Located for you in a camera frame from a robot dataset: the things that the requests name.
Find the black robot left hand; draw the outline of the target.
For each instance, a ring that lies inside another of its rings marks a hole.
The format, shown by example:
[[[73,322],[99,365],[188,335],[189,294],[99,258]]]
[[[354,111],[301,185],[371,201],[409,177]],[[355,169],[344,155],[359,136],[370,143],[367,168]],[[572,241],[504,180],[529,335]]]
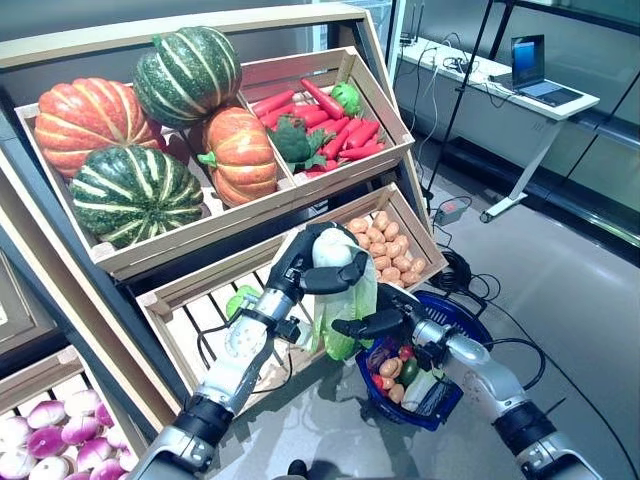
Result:
[[[300,301],[305,294],[337,294],[354,286],[365,273],[369,254],[358,252],[346,266],[314,267],[312,247],[320,235],[330,228],[337,229],[347,238],[355,236],[335,222],[307,224],[285,249],[284,254],[271,267],[266,283],[268,289],[278,290],[292,302]]]

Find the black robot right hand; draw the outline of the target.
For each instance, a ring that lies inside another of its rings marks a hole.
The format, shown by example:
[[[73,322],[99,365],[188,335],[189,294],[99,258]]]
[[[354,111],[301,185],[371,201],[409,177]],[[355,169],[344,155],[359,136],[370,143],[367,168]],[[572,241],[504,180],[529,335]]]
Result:
[[[416,326],[428,320],[425,306],[396,285],[379,283],[376,310],[359,320],[335,319],[334,331],[356,340],[391,336],[411,340]]]

